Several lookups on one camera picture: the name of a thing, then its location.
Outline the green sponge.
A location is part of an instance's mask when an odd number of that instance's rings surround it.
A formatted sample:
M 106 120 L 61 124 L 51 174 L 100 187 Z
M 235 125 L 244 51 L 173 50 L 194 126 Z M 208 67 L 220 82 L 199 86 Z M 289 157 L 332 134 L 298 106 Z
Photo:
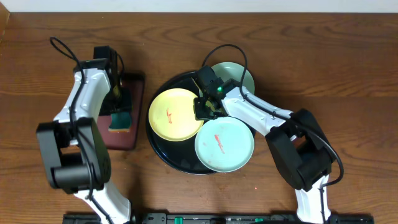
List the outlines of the green sponge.
M 110 132 L 129 132 L 131 127 L 131 114 L 127 111 L 111 114 Z

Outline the yellow plate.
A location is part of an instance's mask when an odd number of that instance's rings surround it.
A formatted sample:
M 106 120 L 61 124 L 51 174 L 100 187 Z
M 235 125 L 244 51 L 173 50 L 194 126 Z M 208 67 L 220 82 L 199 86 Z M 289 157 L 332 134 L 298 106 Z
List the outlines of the yellow plate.
M 194 92 L 173 88 L 157 95 L 149 108 L 149 124 L 152 130 L 164 140 L 184 141 L 200 130 L 203 120 L 197 120 L 194 113 Z

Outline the pale green plate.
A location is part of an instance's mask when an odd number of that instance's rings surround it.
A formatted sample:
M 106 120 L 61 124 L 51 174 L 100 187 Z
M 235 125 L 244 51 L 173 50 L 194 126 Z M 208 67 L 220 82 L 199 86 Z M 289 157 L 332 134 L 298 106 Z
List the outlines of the pale green plate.
M 217 77 L 220 77 L 224 82 L 229 79 L 241 80 L 244 67 L 234 62 L 222 62 L 211 67 Z M 243 86 L 246 87 L 247 91 L 251 94 L 255 92 L 254 79 L 250 72 L 247 70 L 244 76 Z

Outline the light blue plate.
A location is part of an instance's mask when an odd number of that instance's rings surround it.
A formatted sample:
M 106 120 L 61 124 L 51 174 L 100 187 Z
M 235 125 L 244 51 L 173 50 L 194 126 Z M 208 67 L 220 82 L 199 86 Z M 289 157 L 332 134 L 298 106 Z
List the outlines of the light blue plate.
M 195 138 L 199 161 L 215 172 L 242 168 L 254 152 L 254 136 L 245 123 L 232 117 L 206 122 Z

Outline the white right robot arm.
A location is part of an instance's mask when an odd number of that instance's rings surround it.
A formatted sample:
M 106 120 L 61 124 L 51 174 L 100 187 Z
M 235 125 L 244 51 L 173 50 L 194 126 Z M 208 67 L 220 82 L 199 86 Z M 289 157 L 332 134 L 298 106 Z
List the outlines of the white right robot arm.
M 236 118 L 261 133 L 279 174 L 295 189 L 297 216 L 306 223 L 326 223 L 331 215 L 326 188 L 333 162 L 340 163 L 311 112 L 291 112 L 254 96 L 236 80 L 195 83 L 203 96 L 194 100 L 197 119 Z

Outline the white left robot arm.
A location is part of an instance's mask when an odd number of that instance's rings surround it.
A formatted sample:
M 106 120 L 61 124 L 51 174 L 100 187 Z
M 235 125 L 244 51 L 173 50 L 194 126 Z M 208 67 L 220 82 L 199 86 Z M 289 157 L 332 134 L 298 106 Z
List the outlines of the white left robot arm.
M 114 68 L 106 58 L 79 61 L 62 110 L 36 130 L 50 186 L 85 201 L 101 223 L 130 223 L 131 203 L 111 180 L 111 160 L 97 126 L 111 91 Z

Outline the dark red rectangular tray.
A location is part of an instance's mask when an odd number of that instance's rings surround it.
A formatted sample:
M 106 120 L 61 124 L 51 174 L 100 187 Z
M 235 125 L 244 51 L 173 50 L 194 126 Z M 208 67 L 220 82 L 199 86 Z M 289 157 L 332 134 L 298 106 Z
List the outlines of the dark red rectangular tray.
M 99 116 L 97 120 L 101 137 L 108 149 L 121 151 L 133 150 L 136 145 L 141 116 L 142 101 L 145 87 L 143 73 L 127 73 L 122 79 L 121 86 L 129 89 L 132 101 L 132 110 L 129 112 L 131 124 L 128 129 L 110 129 L 111 115 Z

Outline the black round tray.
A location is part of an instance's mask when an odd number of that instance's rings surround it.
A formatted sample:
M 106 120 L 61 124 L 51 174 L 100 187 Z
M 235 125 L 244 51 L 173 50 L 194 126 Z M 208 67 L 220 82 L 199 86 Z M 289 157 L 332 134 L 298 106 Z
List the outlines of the black round tray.
M 183 88 L 194 92 L 197 97 L 201 96 L 200 89 L 196 86 L 196 83 L 194 82 L 194 77 L 195 72 L 187 72 L 171 78 L 157 90 L 157 92 L 153 96 L 152 101 L 157 95 L 159 95 L 163 91 L 173 88 Z M 255 136 L 255 131 L 248 125 L 246 126 L 251 130 L 253 136 Z M 156 154 L 170 167 L 173 167 L 174 169 L 177 169 L 181 172 L 195 175 L 207 175 L 215 173 L 215 171 L 205 167 L 199 161 L 196 155 L 195 138 L 198 133 L 184 141 L 174 142 L 164 140 L 156 135 L 156 133 L 152 130 L 149 124 L 149 109 L 146 118 L 146 131 L 152 148 L 154 149 Z

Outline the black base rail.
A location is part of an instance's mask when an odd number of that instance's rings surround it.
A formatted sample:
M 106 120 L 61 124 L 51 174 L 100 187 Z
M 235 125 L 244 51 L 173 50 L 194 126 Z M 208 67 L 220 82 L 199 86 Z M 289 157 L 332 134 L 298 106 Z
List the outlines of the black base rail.
M 133 218 L 135 224 L 294 224 L 294 223 L 330 223 L 330 224 L 375 224 L 370 215 L 316 214 L 300 217 L 293 213 L 270 215 L 209 215 L 209 214 L 166 214 L 145 213 Z

